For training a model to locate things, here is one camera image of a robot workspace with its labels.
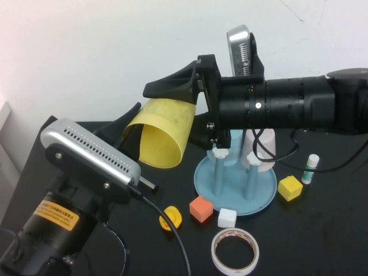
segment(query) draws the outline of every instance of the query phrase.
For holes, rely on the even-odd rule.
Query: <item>yellow cube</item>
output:
[[[301,189],[303,189],[303,185],[292,175],[279,182],[277,191],[287,201],[290,201],[301,194]]]

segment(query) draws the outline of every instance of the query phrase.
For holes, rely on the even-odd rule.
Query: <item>black cable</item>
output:
[[[272,158],[276,158],[276,156],[270,152],[262,143],[261,141],[259,140],[259,137],[260,137],[260,132],[258,134],[255,135],[255,138],[254,138],[254,143],[253,145],[256,143],[256,144],[259,144],[259,146],[261,148],[264,149],[264,151],[266,153],[268,153]],[[333,167],[333,168],[328,168],[328,169],[325,169],[325,170],[317,170],[317,169],[311,169],[311,168],[300,168],[300,167],[296,167],[294,165],[290,165],[290,164],[287,164],[283,161],[279,161],[281,164],[283,164],[284,166],[287,166],[287,167],[290,167],[290,168],[293,168],[295,170],[299,170],[299,171],[309,171],[309,172],[313,172],[313,173],[329,173],[331,171],[336,171],[336,170],[339,170],[345,166],[347,166],[349,163],[351,163],[366,147],[368,146],[368,140],[365,141],[365,143],[349,158],[347,159],[344,163],[336,166],[336,167]],[[253,152],[255,154],[255,156],[257,156],[257,158],[262,161],[262,159],[260,159],[257,155],[257,152],[256,152],[256,149],[253,147]]]
[[[92,268],[92,263],[91,263],[91,259],[90,257],[88,256],[87,253],[83,252],[83,251],[80,251],[78,253],[75,254],[76,255],[76,258],[79,256],[79,255],[83,255],[86,257],[86,260],[87,260],[87,268],[88,268],[88,274],[89,276],[94,276],[94,272],[93,272],[93,268]]]
[[[262,135],[262,133],[264,131],[265,131],[264,129],[261,129],[258,133],[256,133],[255,130],[252,129],[252,133],[254,135],[253,152],[257,152],[257,144],[259,144],[259,146],[261,148],[263,148],[263,150],[269,154],[268,149],[259,140],[260,136]],[[257,158],[260,161],[265,162],[265,163],[273,163],[273,162],[280,161],[282,159],[285,159],[285,158],[289,157],[290,155],[292,155],[293,153],[295,153],[299,149],[299,144],[296,140],[296,135],[299,131],[301,131],[301,129],[297,129],[297,130],[293,131],[292,134],[290,135],[291,139],[294,141],[294,147],[289,152],[284,154],[284,156],[276,158],[276,156],[271,153],[270,156],[272,156],[272,158],[263,159],[263,158],[260,158],[258,156],[257,156]]]
[[[14,262],[17,261],[22,255],[22,251],[20,249],[21,242],[20,242],[20,239],[19,239],[18,235],[14,231],[12,231],[10,229],[6,229],[6,228],[0,228],[0,233],[1,232],[7,234],[8,236],[13,237],[13,239],[14,239],[14,246],[13,247],[14,248],[13,248],[12,254],[13,254],[14,258],[13,258],[12,261],[14,261]]]
[[[179,244],[179,247],[181,249],[181,252],[183,254],[184,260],[185,260],[185,264],[186,264],[186,270],[187,270],[187,275],[191,276],[191,269],[190,269],[190,263],[189,263],[189,259],[188,259],[188,255],[185,251],[184,245],[179,237],[179,233],[176,229],[176,227],[174,226],[173,222],[171,221],[171,219],[165,214],[164,211],[162,211],[157,205],[155,205],[152,201],[150,201],[147,197],[143,196],[141,192],[139,192],[137,189],[135,189],[132,186],[129,186],[129,188],[131,188],[131,191],[138,197],[138,199],[142,200],[144,203],[146,203],[147,205],[149,205],[150,207],[152,207],[156,212],[158,212],[160,214],[160,216],[163,217],[163,219],[166,221],[166,223],[168,224],[168,226],[170,227],[171,231],[174,233],[174,236]]]
[[[104,223],[103,224],[105,227],[106,227],[106,229],[110,232],[110,233],[112,233],[115,237],[116,237],[116,239],[118,239],[118,241],[120,242],[120,244],[122,245],[122,248],[124,249],[124,255],[125,255],[125,257],[124,257],[124,265],[123,265],[123,267],[122,267],[122,269],[121,269],[121,272],[120,272],[120,276],[123,276],[124,275],[124,273],[125,273],[125,271],[126,271],[126,266],[127,266],[127,264],[128,264],[128,261],[129,261],[129,250],[127,249],[127,246],[126,246],[126,244],[123,242],[123,239],[122,239],[122,237],[118,234],[118,233],[116,233],[114,230],[112,230],[110,227],[109,227],[109,224],[108,223]]]

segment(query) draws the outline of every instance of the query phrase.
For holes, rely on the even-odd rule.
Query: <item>orange cube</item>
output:
[[[213,213],[213,204],[200,195],[189,204],[189,212],[203,223]]]

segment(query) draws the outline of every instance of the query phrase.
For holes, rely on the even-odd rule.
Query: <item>silver device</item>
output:
[[[63,145],[119,183],[137,185],[139,182],[141,168],[134,160],[69,119],[59,119],[48,125],[40,139],[45,148],[52,144]],[[56,158],[61,159],[62,155],[56,154]]]
[[[230,61],[233,76],[251,74],[251,38],[245,25],[227,32]]]

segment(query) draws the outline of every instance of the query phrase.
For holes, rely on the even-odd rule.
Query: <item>white wall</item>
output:
[[[0,142],[22,169],[50,116],[112,120],[144,85],[214,53],[231,75],[226,32],[255,33],[266,78],[368,67],[364,0],[3,0]],[[204,110],[204,102],[198,110]]]

